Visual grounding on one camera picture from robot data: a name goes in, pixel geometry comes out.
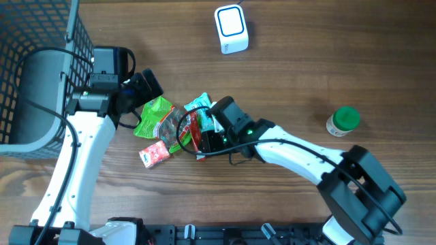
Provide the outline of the green snack bag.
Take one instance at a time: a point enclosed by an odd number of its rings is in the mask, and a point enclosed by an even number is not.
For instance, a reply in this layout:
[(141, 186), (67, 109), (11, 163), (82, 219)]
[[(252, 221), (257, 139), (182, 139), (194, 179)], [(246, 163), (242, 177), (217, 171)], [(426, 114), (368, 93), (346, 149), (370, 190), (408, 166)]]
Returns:
[(134, 135), (162, 140), (169, 152), (174, 153), (181, 149), (176, 139), (176, 128), (186, 112), (160, 96), (144, 105), (142, 122), (134, 129)]

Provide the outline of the red small tissue pack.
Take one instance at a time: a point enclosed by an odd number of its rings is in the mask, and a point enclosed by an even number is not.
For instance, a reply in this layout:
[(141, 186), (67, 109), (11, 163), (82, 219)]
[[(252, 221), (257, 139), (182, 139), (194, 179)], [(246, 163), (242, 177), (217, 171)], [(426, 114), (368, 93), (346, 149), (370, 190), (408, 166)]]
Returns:
[(147, 169), (154, 167), (156, 164), (165, 161), (170, 157), (170, 152), (165, 143), (160, 140), (139, 152), (140, 159)]

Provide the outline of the red stick packet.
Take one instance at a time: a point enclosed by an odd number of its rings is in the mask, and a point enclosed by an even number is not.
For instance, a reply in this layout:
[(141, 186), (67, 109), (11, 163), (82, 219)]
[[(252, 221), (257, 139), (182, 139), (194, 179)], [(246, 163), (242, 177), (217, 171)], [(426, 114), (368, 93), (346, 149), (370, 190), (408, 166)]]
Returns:
[(197, 153), (201, 153), (201, 132), (195, 112), (189, 115), (189, 130), (193, 140), (193, 147)]

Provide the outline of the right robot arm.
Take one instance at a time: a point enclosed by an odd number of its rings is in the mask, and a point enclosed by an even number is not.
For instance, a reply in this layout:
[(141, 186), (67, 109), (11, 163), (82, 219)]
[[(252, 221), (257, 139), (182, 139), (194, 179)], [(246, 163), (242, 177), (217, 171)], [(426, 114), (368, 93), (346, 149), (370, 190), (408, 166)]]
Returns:
[(206, 115), (223, 127), (223, 148), (212, 149), (210, 156), (240, 153), (282, 166), (316, 186), (331, 212), (322, 233), (333, 244), (374, 244), (388, 224), (394, 234), (402, 233), (393, 217), (406, 202), (405, 193), (366, 148), (312, 144), (269, 120), (254, 121), (230, 96), (207, 106)]

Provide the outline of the teal wipes pack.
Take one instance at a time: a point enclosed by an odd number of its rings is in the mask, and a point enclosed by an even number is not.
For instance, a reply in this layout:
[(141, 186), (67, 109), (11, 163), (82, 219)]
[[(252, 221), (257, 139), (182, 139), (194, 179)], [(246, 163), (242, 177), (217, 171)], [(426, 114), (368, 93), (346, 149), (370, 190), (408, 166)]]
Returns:
[(199, 97), (184, 105), (187, 111), (199, 107), (202, 107), (202, 109), (196, 110), (196, 116), (199, 120), (200, 131), (213, 131), (215, 129), (213, 119), (206, 112), (211, 107), (211, 101), (207, 93), (202, 93)]

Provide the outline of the green lid jar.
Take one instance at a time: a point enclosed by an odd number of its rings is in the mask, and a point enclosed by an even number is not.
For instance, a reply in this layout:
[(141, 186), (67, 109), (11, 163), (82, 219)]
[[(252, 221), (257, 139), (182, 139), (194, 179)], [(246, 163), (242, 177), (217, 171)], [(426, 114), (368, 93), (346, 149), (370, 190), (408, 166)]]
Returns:
[(353, 107), (339, 108), (327, 121), (327, 131), (335, 137), (343, 137), (360, 124), (360, 113)]

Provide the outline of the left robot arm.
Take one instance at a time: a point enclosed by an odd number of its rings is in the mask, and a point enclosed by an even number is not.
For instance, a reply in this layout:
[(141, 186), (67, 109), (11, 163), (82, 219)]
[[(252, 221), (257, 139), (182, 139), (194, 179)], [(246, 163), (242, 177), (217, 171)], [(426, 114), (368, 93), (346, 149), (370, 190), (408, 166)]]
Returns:
[(76, 87), (65, 115), (22, 97), (21, 100), (58, 118), (65, 138), (46, 194), (29, 225), (15, 225), (9, 244), (106, 244), (108, 227), (90, 231), (91, 198), (104, 153), (120, 118), (162, 95), (150, 69), (141, 73), (124, 47), (97, 46), (84, 86)]

